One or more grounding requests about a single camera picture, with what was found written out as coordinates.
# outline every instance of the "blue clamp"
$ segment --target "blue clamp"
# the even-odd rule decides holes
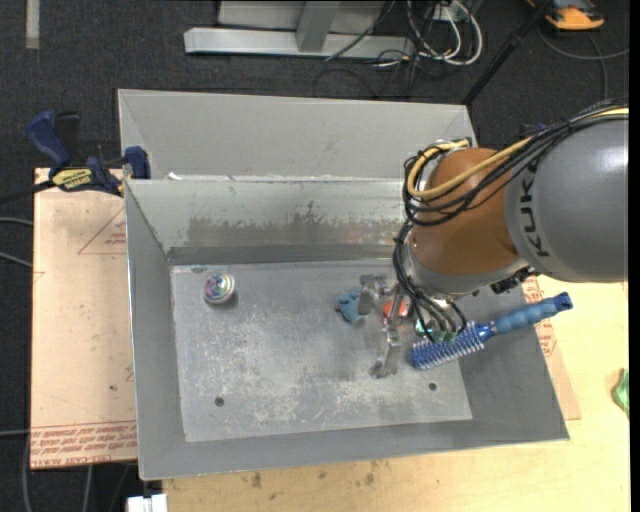
[[[55,164],[49,170],[49,181],[65,192],[96,190],[121,196],[122,180],[113,176],[101,159],[92,156],[87,158],[84,166],[69,165],[71,155],[56,134],[53,121],[53,112],[47,110],[35,116],[26,128],[29,140]],[[136,179],[151,177],[147,154],[140,146],[127,148],[124,157],[116,161],[130,165],[131,172],[127,177]]]

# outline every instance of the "blue object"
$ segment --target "blue object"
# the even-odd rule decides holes
[[[360,297],[360,290],[353,290],[348,293],[343,293],[336,297],[334,306],[336,311],[340,311],[342,316],[348,322],[354,323],[360,320],[362,316],[358,313],[358,298]]]
[[[34,117],[26,128],[27,137],[38,151],[53,159],[56,168],[69,165],[71,155],[62,145],[53,128],[53,112],[47,110]]]
[[[147,154],[140,146],[125,149],[124,158],[131,165],[132,178],[144,180],[151,178],[151,166]]]
[[[47,110],[35,116],[26,128],[29,140],[40,152],[50,156],[55,163],[49,170],[49,180],[65,192],[96,190],[120,196],[122,181],[113,176],[100,159],[92,156],[82,167],[69,167],[71,155],[56,134],[53,119],[53,112]],[[123,159],[119,160],[131,165],[132,178],[151,177],[147,154],[140,146],[127,148]]]
[[[420,339],[413,344],[411,362],[420,370],[430,370],[484,348],[487,340],[500,334],[535,325],[556,314],[573,308],[569,295],[564,292],[553,298],[529,304],[487,323],[469,322],[451,344],[431,343]]]

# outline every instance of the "blue brush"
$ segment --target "blue brush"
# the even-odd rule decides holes
[[[420,370],[430,370],[484,348],[490,338],[534,325],[561,311],[573,308],[564,292],[550,299],[523,306],[487,323],[468,322],[453,343],[432,343],[420,339],[413,344],[411,362]]]

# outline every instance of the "orange object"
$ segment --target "orange object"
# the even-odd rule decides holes
[[[393,306],[392,300],[390,300],[384,306],[382,306],[382,312],[384,313],[385,317],[389,318],[389,315],[391,314],[392,306]],[[407,303],[407,300],[403,298],[402,302],[400,303],[400,310],[398,311],[398,316],[405,317],[408,314],[409,314],[409,304]]]
[[[536,6],[535,0],[527,0],[532,7]],[[545,19],[558,30],[594,30],[601,27],[605,18],[596,12],[595,6],[587,0],[570,3],[566,7],[552,7]]]

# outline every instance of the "yellow clamp label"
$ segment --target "yellow clamp label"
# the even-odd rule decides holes
[[[93,172],[91,169],[85,167],[75,167],[70,169],[62,169],[56,174],[51,181],[59,187],[65,187],[67,189],[76,188],[80,185],[87,185],[91,183]]]

